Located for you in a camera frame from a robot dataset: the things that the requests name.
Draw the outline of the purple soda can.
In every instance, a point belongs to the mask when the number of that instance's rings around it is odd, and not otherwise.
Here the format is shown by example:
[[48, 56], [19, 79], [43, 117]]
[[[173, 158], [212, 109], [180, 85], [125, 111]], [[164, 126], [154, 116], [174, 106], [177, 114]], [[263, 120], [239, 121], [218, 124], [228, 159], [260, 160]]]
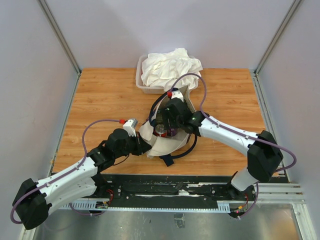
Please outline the purple soda can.
[[179, 131], [178, 128], [170, 128], [170, 129], [168, 130], [168, 135], [169, 135], [170, 137], [174, 137], [174, 136], [176, 136], [176, 135], [178, 134], [178, 131]]

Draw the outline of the beige canvas tote bag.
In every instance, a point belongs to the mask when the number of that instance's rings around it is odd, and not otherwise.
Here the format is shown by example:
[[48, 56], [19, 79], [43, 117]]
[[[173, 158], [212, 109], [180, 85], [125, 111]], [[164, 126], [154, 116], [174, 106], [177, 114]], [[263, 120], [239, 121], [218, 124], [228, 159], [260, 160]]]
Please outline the beige canvas tote bag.
[[166, 166], [169, 167], [174, 164], [175, 159], [182, 158], [194, 150], [198, 136], [194, 136], [194, 141], [188, 150], [178, 155], [172, 155], [173, 152], [181, 149], [189, 142], [191, 134], [186, 133], [180, 128], [178, 128], [177, 135], [173, 137], [168, 135], [169, 129], [167, 130], [166, 137], [160, 137], [154, 134], [154, 127], [158, 124], [163, 124], [161, 107], [163, 107], [168, 101], [169, 98], [167, 97], [166, 92], [156, 99], [150, 108], [146, 121], [139, 128], [138, 133], [152, 146], [151, 150], [146, 152], [147, 157], [159, 157], [164, 161]]

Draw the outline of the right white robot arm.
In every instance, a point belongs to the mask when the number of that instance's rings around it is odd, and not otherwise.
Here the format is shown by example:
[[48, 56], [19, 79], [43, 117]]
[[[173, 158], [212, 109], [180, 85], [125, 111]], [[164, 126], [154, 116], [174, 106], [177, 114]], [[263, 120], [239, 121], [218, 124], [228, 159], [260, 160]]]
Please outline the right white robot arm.
[[187, 134], [217, 140], [247, 158], [247, 166], [237, 171], [225, 187], [232, 200], [240, 199], [255, 183], [267, 183], [283, 160], [273, 135], [245, 131], [223, 122], [202, 110], [192, 111], [185, 101], [170, 99], [158, 111], [166, 129], [181, 129]]

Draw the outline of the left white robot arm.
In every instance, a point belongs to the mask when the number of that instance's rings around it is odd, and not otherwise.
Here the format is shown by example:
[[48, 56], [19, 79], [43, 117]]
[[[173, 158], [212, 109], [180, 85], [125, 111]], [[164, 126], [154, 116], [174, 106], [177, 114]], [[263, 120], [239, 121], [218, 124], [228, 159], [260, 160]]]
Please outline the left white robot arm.
[[68, 168], [44, 179], [23, 181], [12, 203], [11, 221], [32, 230], [68, 203], [91, 195], [103, 197], [107, 185], [97, 180], [100, 173], [112, 167], [118, 158], [140, 156], [151, 148], [150, 141], [138, 132], [130, 136], [125, 129], [115, 129], [108, 139]]

